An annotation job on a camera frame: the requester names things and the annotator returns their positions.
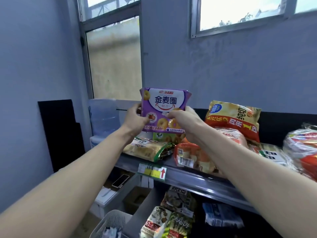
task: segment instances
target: hand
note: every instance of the hand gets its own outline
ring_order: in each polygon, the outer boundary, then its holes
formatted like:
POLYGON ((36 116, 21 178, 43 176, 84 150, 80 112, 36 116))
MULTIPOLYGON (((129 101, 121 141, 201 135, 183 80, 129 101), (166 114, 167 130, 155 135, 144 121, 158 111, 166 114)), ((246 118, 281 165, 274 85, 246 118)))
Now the hand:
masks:
POLYGON ((191 107, 186 106, 185 111, 171 111, 167 117, 169 119, 176 118, 180 127, 182 127, 185 130, 187 140, 191 143, 195 143, 195 127, 197 124, 203 123, 203 121, 191 107))
POLYGON ((137 103, 129 108, 126 113, 124 123, 121 126, 121 129, 130 135, 129 140, 131 141, 142 131, 144 125, 150 121, 148 117, 140 117, 137 115, 141 113, 141 110, 139 109, 140 107, 141 103, 137 103))

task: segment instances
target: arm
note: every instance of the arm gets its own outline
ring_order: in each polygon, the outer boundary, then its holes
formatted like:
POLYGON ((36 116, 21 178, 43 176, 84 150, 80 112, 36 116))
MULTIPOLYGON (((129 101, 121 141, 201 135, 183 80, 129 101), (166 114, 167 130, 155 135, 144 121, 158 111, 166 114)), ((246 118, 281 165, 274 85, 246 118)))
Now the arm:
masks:
POLYGON ((283 237, 316 237, 317 183, 228 139, 192 110, 172 111, 186 137, 217 167, 283 237))
POLYGON ((1 237, 69 237, 101 190, 123 148, 148 122, 127 112, 124 124, 103 142, 50 176, 0 216, 1 237))

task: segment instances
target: person's left hand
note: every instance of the person's left hand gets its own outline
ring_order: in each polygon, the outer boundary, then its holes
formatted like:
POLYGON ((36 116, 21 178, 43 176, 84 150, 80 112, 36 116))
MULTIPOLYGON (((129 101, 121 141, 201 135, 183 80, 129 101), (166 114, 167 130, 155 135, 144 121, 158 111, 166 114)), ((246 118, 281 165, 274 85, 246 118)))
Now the person's left hand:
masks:
POLYGON ((141 103, 138 103, 129 108, 124 123, 121 126, 125 132, 131 135, 131 138, 137 136, 142 131, 144 125, 150 121, 148 117, 140 117, 137 115, 141 113, 140 107, 141 103))

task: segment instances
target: white plastic basket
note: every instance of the white plastic basket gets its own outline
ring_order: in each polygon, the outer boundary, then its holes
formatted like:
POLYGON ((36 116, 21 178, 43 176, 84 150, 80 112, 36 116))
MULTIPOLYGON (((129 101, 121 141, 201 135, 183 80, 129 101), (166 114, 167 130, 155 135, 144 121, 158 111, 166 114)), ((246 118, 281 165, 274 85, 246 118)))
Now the white plastic basket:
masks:
POLYGON ((101 238, 102 234, 105 232, 106 227, 123 229, 125 224, 129 222, 131 217, 132 215, 119 210, 112 210, 108 212, 97 225, 97 227, 93 230, 90 238, 101 238))

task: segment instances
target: person's left arm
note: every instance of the person's left arm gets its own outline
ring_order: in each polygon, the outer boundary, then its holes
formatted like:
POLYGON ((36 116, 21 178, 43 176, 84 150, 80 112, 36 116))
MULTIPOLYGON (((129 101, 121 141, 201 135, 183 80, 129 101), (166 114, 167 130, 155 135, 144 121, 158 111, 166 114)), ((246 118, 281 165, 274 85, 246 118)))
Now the person's left arm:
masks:
POLYGON ((127 112, 124 124, 103 142, 43 181, 0 215, 1 237, 62 238, 76 229, 123 148, 148 118, 127 112))

